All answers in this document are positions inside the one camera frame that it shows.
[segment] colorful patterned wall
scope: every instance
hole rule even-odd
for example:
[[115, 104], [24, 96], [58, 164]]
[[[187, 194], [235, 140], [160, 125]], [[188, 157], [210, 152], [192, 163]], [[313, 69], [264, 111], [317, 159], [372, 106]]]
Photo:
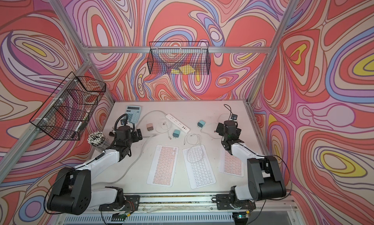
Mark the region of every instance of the colorful patterned wall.
[[85, 45], [208, 40], [269, 46], [288, 0], [61, 0]]
[[0, 0], [0, 158], [82, 59], [46, 0]]
[[[0, 0], [0, 13], [1, 161], [35, 110], [82, 59], [47, 0]], [[79, 142], [38, 135], [0, 185], [1, 225], [54, 221], [43, 212], [43, 196], [59, 169], [89, 157], [85, 136], [101, 128], [109, 108], [104, 97]]]
[[[269, 46], [288, 0], [61, 0], [88, 46]], [[147, 54], [91, 55], [114, 100], [245, 99], [264, 54], [213, 54], [208, 76], [149, 75]]]
[[147, 54], [91, 54], [114, 100], [245, 99], [265, 54], [223, 54], [209, 75], [149, 74]]
[[374, 224], [373, 49], [374, 0], [301, 0], [252, 100], [306, 224]]

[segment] black cable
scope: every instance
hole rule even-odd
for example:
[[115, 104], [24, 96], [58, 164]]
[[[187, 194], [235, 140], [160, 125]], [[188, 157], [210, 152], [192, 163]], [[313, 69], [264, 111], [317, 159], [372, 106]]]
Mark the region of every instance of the black cable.
[[265, 203], [266, 203], [266, 200], [265, 200], [265, 202], [264, 202], [264, 204], [262, 205], [262, 208], [261, 208], [261, 210], [259, 211], [259, 214], [256, 216], [256, 218], [255, 219], [253, 219], [252, 221], [250, 221], [250, 222], [247, 222], [246, 223], [246, 225], [248, 225], [248, 224], [250, 224], [250, 223], [252, 223], [253, 221], [255, 221], [258, 217], [259, 217], [259, 215], [261, 214], [261, 212], [262, 212], [262, 209], [264, 208], [264, 205], [265, 205]]
[[118, 118], [117, 121], [115, 122], [115, 131], [117, 130], [117, 125], [118, 125], [119, 120], [120, 120], [122, 117], [124, 117], [125, 115], [126, 115], [125, 124], [127, 123], [127, 119], [128, 119], [128, 117], [129, 117], [128, 114], [125, 113], [125, 114], [119, 116], [119, 118]]
[[[95, 161], [96, 159], [93, 159], [93, 160], [91, 160], [90, 162], [88, 162], [87, 164], [90, 164], [90, 163], [92, 163], [93, 161]], [[43, 207], [44, 207], [44, 212], [46, 212], [47, 214], [63, 214], [63, 213], [49, 213], [48, 211], [47, 211], [47, 208], [46, 208], [46, 198], [47, 198], [47, 195], [48, 195], [48, 193], [49, 193], [49, 191], [53, 188], [53, 186], [55, 185], [55, 183], [57, 183], [63, 176], [65, 176], [67, 173], [69, 173], [69, 172], [71, 172], [71, 171], [74, 171], [74, 170], [76, 170], [76, 169], [78, 169], [78, 168], [81, 168], [81, 167], [84, 167], [85, 165], [83, 165], [83, 166], [80, 166], [80, 167], [77, 167], [77, 168], [73, 168], [73, 169], [71, 169], [71, 170], [69, 170], [68, 172], [66, 172], [65, 174], [63, 174], [62, 176], [60, 176], [57, 180], [55, 180], [55, 182], [52, 184], [52, 186], [48, 189], [48, 191], [47, 191], [47, 193], [45, 194], [45, 196], [44, 196], [44, 202], [43, 202]]]
[[99, 210], [100, 210], [100, 214], [101, 214], [102, 221], [105, 223], [105, 225], [108, 225], [108, 224], [105, 222], [104, 217], [102, 216], [101, 208], [99, 208]]
[[135, 131], [135, 124], [133, 122], [130, 122], [130, 121], [127, 121], [128, 123], [132, 123], [132, 128], [134, 129]]
[[254, 153], [254, 154], [257, 155], [257, 156], [260, 156], [260, 157], [274, 156], [274, 157], [278, 157], [278, 158], [280, 158], [280, 159], [282, 160], [282, 162], [286, 165], [286, 168], [287, 168], [287, 171], [288, 171], [288, 174], [289, 174], [289, 179], [290, 179], [290, 181], [291, 181], [291, 187], [290, 187], [290, 189], [289, 189], [288, 194], [285, 195], [283, 198], [280, 198], [280, 199], [270, 199], [270, 200], [273, 200], [273, 201], [280, 201], [280, 200], [285, 199], [285, 198], [288, 197], [289, 195], [291, 195], [291, 192], [292, 192], [292, 185], [293, 185], [293, 183], [292, 183], [292, 177], [291, 177], [291, 171], [289, 170], [289, 168], [288, 168], [286, 162], [284, 162], [283, 158], [279, 157], [279, 156], [276, 155], [276, 154], [271, 154], [271, 155], [267, 155], [267, 156], [258, 155], [257, 153], [253, 152], [252, 150], [250, 150], [249, 148], [245, 147], [244, 145], [242, 145], [242, 144], [240, 144], [240, 143], [238, 143], [238, 144], [241, 145], [241, 146], [243, 146], [244, 148], [246, 148], [247, 150], [249, 150], [250, 152]]
[[290, 187], [289, 192], [288, 192], [287, 195], [285, 195], [283, 198], [280, 198], [280, 199], [271, 199], [271, 200], [273, 200], [273, 201], [280, 201], [280, 200], [285, 199], [285, 198], [288, 197], [289, 195], [291, 195], [291, 192], [292, 192], [292, 185], [293, 185], [293, 183], [292, 183], [292, 177], [291, 177], [291, 171], [289, 170], [289, 168], [288, 168], [286, 162], [283, 161], [283, 158], [279, 157], [279, 156], [276, 155], [276, 154], [271, 154], [271, 155], [268, 155], [268, 156], [278, 157], [278, 158], [280, 158], [280, 159], [282, 160], [282, 162], [286, 165], [286, 168], [287, 168], [287, 171], [288, 171], [288, 174], [289, 174], [289, 179], [290, 179], [290, 181], [291, 181], [291, 187]]
[[232, 115], [231, 106], [229, 106], [227, 104], [223, 104], [223, 106], [226, 107], [226, 109], [230, 111], [230, 116], [229, 116], [228, 119], [231, 119], [231, 115]]

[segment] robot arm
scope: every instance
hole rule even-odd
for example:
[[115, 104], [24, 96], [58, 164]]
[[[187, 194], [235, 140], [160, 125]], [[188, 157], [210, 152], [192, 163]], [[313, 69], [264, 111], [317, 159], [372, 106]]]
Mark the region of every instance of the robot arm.
[[274, 156], [259, 155], [239, 139], [241, 129], [237, 127], [236, 118], [232, 115], [230, 120], [219, 123], [216, 129], [223, 137], [221, 144], [225, 150], [244, 162], [248, 169], [248, 184], [231, 187], [231, 203], [284, 197], [286, 187], [278, 161]]
[[87, 208], [101, 204], [115, 202], [118, 206], [124, 205], [121, 188], [91, 190], [91, 180], [124, 157], [131, 157], [132, 143], [143, 139], [140, 129], [135, 130], [135, 127], [127, 125], [117, 128], [119, 120], [124, 116], [123, 123], [127, 124], [127, 114], [118, 118], [115, 124], [115, 138], [108, 149], [81, 165], [74, 168], [64, 167], [58, 172], [47, 202], [49, 210], [79, 215]]
[[[231, 153], [246, 162], [248, 170], [248, 184], [235, 187], [238, 200], [259, 201], [286, 195], [283, 176], [274, 156], [261, 156], [240, 142], [231, 145]], [[264, 177], [263, 171], [270, 176]]]

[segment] yellow sponge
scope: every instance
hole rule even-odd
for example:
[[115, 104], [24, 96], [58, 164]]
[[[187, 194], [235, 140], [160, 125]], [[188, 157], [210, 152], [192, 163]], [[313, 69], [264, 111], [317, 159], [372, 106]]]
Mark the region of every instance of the yellow sponge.
[[189, 74], [189, 73], [194, 73], [195, 72], [195, 69], [193, 68], [193, 67], [191, 67], [191, 65], [185, 65], [185, 66], [181, 66], [180, 68], [179, 68], [179, 70], [183, 73], [183, 74], [185, 74], [185, 75], [187, 75], [187, 74]]
[[179, 74], [180, 71], [179, 71], [179, 70], [176, 70], [176, 69], [171, 69], [171, 73], [172, 73], [172, 74]]

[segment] keyboard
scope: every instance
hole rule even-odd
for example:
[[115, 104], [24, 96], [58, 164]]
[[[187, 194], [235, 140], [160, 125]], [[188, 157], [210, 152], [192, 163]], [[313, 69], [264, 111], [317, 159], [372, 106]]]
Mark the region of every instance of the keyboard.
[[244, 163], [222, 148], [218, 171], [229, 175], [244, 177]]
[[157, 145], [147, 184], [171, 187], [173, 185], [177, 156], [178, 147]]
[[205, 147], [201, 145], [192, 147], [190, 151], [188, 149], [182, 152], [191, 189], [215, 184], [216, 180]]

